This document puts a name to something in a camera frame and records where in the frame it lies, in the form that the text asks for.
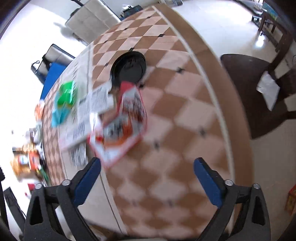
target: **screw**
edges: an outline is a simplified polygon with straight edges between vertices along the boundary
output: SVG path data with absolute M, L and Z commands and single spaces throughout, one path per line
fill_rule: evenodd
M 225 180 L 224 183 L 227 185 L 227 186 L 233 186 L 233 181 L 231 180 Z
M 256 188 L 256 189 L 260 189 L 260 185 L 258 183 L 254 183 L 253 187 Z
M 35 185 L 35 189 L 40 189 L 40 188 L 42 188 L 43 187 L 43 185 L 41 184 L 41 183 L 37 183 L 36 185 Z
M 63 186 L 69 186 L 70 184 L 71 184 L 71 180 L 69 180 L 69 179 L 66 179 L 66 180 L 62 181 Z

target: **food package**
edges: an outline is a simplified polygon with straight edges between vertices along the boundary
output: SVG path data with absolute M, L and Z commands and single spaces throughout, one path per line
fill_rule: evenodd
M 31 173 L 27 155 L 16 155 L 10 162 L 10 165 L 17 178 L 27 176 Z
M 44 105 L 45 105 L 44 100 L 39 100 L 39 103 L 35 107 L 35 120 L 37 122 L 42 119 Z
M 146 111 L 135 85 L 121 83 L 117 106 L 117 116 L 109 122 L 98 120 L 89 138 L 91 148 L 107 168 L 141 140 L 147 128 Z
M 288 193 L 285 209 L 290 215 L 296 213 L 296 185 Z
M 63 123 L 76 103 L 77 91 L 74 81 L 64 83 L 60 86 L 54 99 L 52 109 L 52 127 L 55 128 Z

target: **snack bag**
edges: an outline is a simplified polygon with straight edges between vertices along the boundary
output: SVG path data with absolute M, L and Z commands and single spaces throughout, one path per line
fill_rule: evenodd
M 117 116 L 109 122 L 97 121 L 89 137 L 90 146 L 107 168 L 141 140 L 147 128 L 146 111 L 135 85 L 121 83 L 117 106 Z

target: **blue gripper pad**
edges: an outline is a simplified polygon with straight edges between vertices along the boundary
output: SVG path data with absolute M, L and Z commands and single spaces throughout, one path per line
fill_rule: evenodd
M 85 202 L 100 172 L 101 162 L 100 159 L 97 158 L 74 190 L 74 206 L 77 207 Z
M 222 177 L 213 171 L 202 158 L 197 158 L 194 161 L 193 168 L 211 203 L 220 208 L 225 194 Z

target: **blue package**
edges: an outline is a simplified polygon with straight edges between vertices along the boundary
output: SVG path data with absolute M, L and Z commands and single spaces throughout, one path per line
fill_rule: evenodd
M 54 107 L 52 109 L 52 127 L 57 127 L 62 124 L 71 112 L 69 106 L 64 105 L 63 107 L 57 107 L 57 101 L 59 99 L 59 92 L 57 92 L 54 98 Z

